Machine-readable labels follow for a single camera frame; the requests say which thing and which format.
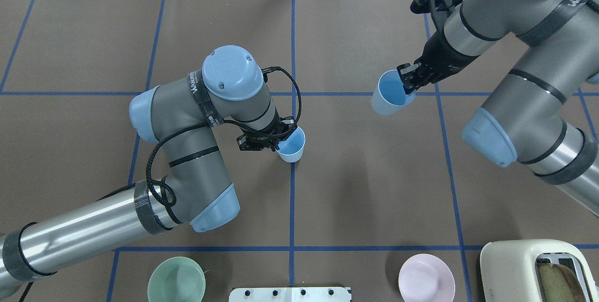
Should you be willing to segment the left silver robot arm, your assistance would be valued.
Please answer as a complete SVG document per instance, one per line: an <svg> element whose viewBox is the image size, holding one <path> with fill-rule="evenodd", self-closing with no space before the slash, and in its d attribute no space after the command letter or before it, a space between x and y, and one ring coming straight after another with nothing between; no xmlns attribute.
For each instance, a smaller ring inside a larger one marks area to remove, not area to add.
<svg viewBox="0 0 599 302"><path fill-rule="evenodd" d="M138 136L154 148L144 178L92 204L31 222L1 238L1 297L148 236L183 223L206 232L240 211L234 183L212 129L241 129L241 151L282 152L300 116L281 117L267 86L279 66L260 68L246 49L219 47L186 78L134 97L129 116Z"/></svg>

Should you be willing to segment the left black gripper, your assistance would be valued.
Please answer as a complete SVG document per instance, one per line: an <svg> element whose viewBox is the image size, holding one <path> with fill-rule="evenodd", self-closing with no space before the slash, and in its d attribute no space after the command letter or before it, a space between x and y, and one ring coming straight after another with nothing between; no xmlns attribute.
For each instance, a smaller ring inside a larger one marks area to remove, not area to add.
<svg viewBox="0 0 599 302"><path fill-rule="evenodd" d="M242 135L237 144L241 151L298 151L295 117L280 117L275 114L271 123L263 129L253 129L246 123L237 122Z"/></svg>

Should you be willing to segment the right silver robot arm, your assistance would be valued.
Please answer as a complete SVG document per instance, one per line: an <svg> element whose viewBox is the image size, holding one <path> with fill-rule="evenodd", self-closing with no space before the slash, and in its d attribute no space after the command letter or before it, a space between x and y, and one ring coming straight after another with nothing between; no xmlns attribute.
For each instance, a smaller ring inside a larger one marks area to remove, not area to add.
<svg viewBox="0 0 599 302"><path fill-rule="evenodd" d="M436 27L421 57L398 66L405 95L460 73L509 34L526 52L462 130L494 164L527 166L598 215L598 142L559 116L598 83L598 0L413 0Z"/></svg>

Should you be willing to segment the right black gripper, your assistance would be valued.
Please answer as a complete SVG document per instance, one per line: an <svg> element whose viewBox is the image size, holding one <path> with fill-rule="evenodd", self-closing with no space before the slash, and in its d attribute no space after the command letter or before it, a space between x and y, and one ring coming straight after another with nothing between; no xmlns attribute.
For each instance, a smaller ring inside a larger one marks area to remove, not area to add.
<svg viewBox="0 0 599 302"><path fill-rule="evenodd" d="M429 83L437 83L459 73L470 65L477 55L465 55L454 49L443 30L438 30L427 40L422 55L413 64L402 64L396 71L406 95L415 93Z"/></svg>

